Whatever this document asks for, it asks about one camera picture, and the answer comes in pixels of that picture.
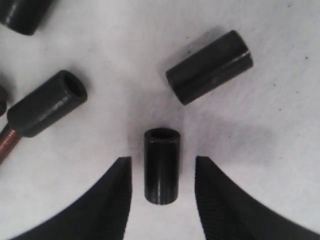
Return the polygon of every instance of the tube on its side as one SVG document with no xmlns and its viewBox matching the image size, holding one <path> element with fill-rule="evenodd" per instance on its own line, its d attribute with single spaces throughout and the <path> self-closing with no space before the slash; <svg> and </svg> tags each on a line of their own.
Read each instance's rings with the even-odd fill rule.
<svg viewBox="0 0 320 240">
<path fill-rule="evenodd" d="M 19 135 L 32 138 L 83 104 L 87 98 L 81 81 L 62 70 L 10 108 L 8 124 Z"/>
<path fill-rule="evenodd" d="M 254 65 L 241 36 L 231 31 L 166 72 L 183 105 L 242 74 Z"/>
<path fill-rule="evenodd" d="M 0 0 L 0 23 L 31 36 L 55 0 Z"/>
</svg>

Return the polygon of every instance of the black rubber sleeve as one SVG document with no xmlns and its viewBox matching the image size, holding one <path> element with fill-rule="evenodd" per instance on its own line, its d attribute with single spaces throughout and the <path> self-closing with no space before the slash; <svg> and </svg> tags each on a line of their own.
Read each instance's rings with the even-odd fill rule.
<svg viewBox="0 0 320 240">
<path fill-rule="evenodd" d="M 20 34 L 33 35 L 55 0 L 0 0 L 0 23 Z"/>
<path fill-rule="evenodd" d="M 156 205 L 178 198 L 180 134 L 156 128 L 144 134 L 144 195 Z"/>
<path fill-rule="evenodd" d="M 10 108 L 8 124 L 21 136 L 32 138 L 83 104 L 87 98 L 81 81 L 63 70 Z"/>
<path fill-rule="evenodd" d="M 236 31 L 231 31 L 166 72 L 183 105 L 253 67 L 251 53 Z"/>
</svg>

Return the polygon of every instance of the upright black tube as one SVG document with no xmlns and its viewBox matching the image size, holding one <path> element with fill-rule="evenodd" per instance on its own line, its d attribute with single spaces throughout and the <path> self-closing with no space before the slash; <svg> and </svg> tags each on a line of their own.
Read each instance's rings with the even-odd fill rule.
<svg viewBox="0 0 320 240">
<path fill-rule="evenodd" d="M 182 104 L 187 105 L 254 65 L 251 53 L 231 31 L 166 72 Z"/>
<path fill-rule="evenodd" d="M 157 205 L 167 205 L 178 197 L 180 134 L 156 128 L 144 134 L 144 195 Z"/>
<path fill-rule="evenodd" d="M 20 34 L 33 35 L 55 0 L 0 0 L 0 23 Z"/>
<path fill-rule="evenodd" d="M 23 137 L 34 137 L 87 100 L 81 81 L 60 71 L 7 113 L 8 124 Z"/>
</svg>

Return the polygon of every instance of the black curved piece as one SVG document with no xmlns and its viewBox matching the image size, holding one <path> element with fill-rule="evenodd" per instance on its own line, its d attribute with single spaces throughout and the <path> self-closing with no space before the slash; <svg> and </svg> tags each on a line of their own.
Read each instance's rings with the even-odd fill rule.
<svg viewBox="0 0 320 240">
<path fill-rule="evenodd" d="M 9 126 L 32 138 L 87 101 L 87 91 L 71 72 L 62 70 L 8 110 Z"/>
<path fill-rule="evenodd" d="M 238 187 L 209 157 L 196 158 L 195 196 L 207 240 L 319 240 Z"/>
<path fill-rule="evenodd" d="M 55 0 L 0 0 L 0 23 L 31 36 Z"/>
<path fill-rule="evenodd" d="M 131 158 L 123 157 L 71 206 L 12 240 L 123 240 L 131 198 Z"/>
<path fill-rule="evenodd" d="M 246 43 L 233 30 L 167 71 L 166 77 L 178 99 L 187 105 L 253 65 Z"/>
<path fill-rule="evenodd" d="M 156 205 L 173 203 L 179 190 L 180 134 L 155 128 L 144 134 L 144 195 Z"/>
</svg>

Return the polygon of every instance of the white paper background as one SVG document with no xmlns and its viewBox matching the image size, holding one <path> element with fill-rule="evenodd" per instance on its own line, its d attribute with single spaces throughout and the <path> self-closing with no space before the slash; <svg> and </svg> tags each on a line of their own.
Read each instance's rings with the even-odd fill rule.
<svg viewBox="0 0 320 240">
<path fill-rule="evenodd" d="M 126 240 L 205 239 L 196 155 L 320 232 L 319 25 L 318 0 L 60 0 L 33 37 L 0 27 L 0 81 L 11 104 L 60 69 L 89 94 L 0 166 L 0 239 L 60 212 L 121 156 L 133 159 Z M 183 107 L 165 70 L 232 29 L 255 67 Z M 164 207 L 143 194 L 143 133 L 160 126 L 183 136 L 179 198 Z"/>
</svg>

